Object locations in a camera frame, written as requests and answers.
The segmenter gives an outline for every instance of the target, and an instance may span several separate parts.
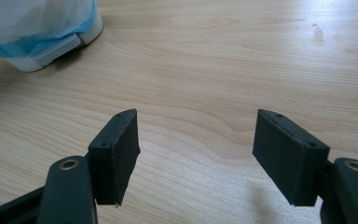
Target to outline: black plastic part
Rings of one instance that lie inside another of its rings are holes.
[[[35,223],[44,188],[0,206],[0,223]]]
[[[36,223],[97,222],[87,159],[74,156],[56,161],[48,171]]]
[[[347,222],[358,224],[358,161],[336,159],[331,178]]]
[[[124,193],[141,152],[137,112],[127,110],[113,116],[89,145],[89,165],[97,204],[123,202]]]
[[[287,117],[258,110],[253,154],[290,204],[315,205],[315,178],[329,149]]]
[[[323,224],[346,224],[347,222],[331,179],[333,167],[334,164],[327,161],[324,169],[318,171],[316,175],[315,191],[324,200],[320,213],[321,221]]]

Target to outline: blue stripe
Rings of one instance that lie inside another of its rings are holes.
[[[96,12],[96,1],[93,0],[91,15],[83,23],[75,27],[72,31],[67,34],[62,34],[60,36],[51,37],[46,39],[45,37],[40,36],[26,36],[17,41],[13,41],[7,44],[0,44],[0,57],[1,58],[23,58],[29,57],[35,52],[38,52],[41,49],[48,47],[51,44],[59,42],[60,40],[66,38],[68,35],[72,34],[86,34],[92,23],[94,22]]]

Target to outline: wood grain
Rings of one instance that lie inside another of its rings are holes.
[[[138,109],[142,153],[101,223],[320,223],[252,155],[258,108],[358,159],[358,1],[98,1],[103,32],[43,70],[0,59],[0,204]]]

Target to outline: light wood surface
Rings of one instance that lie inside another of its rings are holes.
[[[320,223],[252,155],[258,108],[358,159],[358,1],[99,0],[102,34],[38,72],[0,59],[0,204],[138,110],[124,203],[100,223]]]

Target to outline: white object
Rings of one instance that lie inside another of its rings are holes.
[[[102,29],[96,0],[0,0],[0,57],[24,72],[88,45]]]
[[[92,23],[91,29],[88,33],[83,35],[69,35],[62,41],[41,49],[32,54],[30,57],[4,59],[22,72],[37,71],[49,65],[54,59],[62,56],[71,49],[88,45],[91,41],[98,37],[102,30],[103,20],[99,11],[96,10],[94,22]]]

